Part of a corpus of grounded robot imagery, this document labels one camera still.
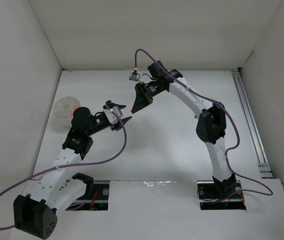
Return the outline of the right aluminium rail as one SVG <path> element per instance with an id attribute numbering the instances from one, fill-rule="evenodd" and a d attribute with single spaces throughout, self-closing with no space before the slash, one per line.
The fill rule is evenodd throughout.
<path id="1" fill-rule="evenodd" d="M 252 148 L 254 150 L 257 166 L 262 179 L 273 179 L 273 173 L 271 167 L 269 165 L 264 146 L 253 116 L 253 112 L 251 110 L 251 106 L 249 104 L 249 100 L 241 79 L 241 75 L 238 69 L 234 69 L 231 71 L 231 75 L 233 78 L 233 82 L 235 85 L 235 89 L 237 91 L 237 95 L 239 98 L 239 102 L 244 114 L 244 118 L 246 121 L 246 125 L 248 127 L 248 132 L 252 144 Z"/>

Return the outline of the white round divided container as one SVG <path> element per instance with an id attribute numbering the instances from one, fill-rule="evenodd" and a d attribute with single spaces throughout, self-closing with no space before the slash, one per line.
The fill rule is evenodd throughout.
<path id="1" fill-rule="evenodd" d="M 64 127 L 71 127 L 74 111 L 81 106 L 80 101 L 73 96 L 65 96 L 52 106 L 54 121 Z"/>

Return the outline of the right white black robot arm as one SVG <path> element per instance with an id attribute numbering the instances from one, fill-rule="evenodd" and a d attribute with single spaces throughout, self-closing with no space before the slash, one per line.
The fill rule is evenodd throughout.
<path id="1" fill-rule="evenodd" d="M 213 183 L 200 185 L 198 194 L 203 200 L 226 198 L 236 186 L 236 177 L 226 160 L 227 121 L 223 105 L 196 96 L 195 90 L 178 70 L 166 71 L 160 61 L 151 64 L 147 69 L 152 78 L 148 83 L 142 81 L 142 75 L 137 69 L 130 73 L 129 79 L 137 82 L 131 113 L 149 106 L 153 103 L 153 98 L 164 91 L 186 104 L 197 117 L 195 132 L 207 147 L 213 170 Z"/>

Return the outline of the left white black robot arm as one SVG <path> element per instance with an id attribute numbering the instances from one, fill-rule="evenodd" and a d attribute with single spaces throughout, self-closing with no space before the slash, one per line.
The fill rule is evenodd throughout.
<path id="1" fill-rule="evenodd" d="M 125 105 L 106 101 L 103 111 L 93 115 L 87 107 L 73 112 L 71 128 L 52 169 L 42 173 L 38 185 L 13 202 L 14 227 L 46 240 L 57 226 L 58 217 L 74 201 L 89 196 L 94 190 L 93 177 L 80 173 L 77 167 L 93 145 L 92 135 L 110 128 L 119 131 L 130 120 L 124 118 Z"/>

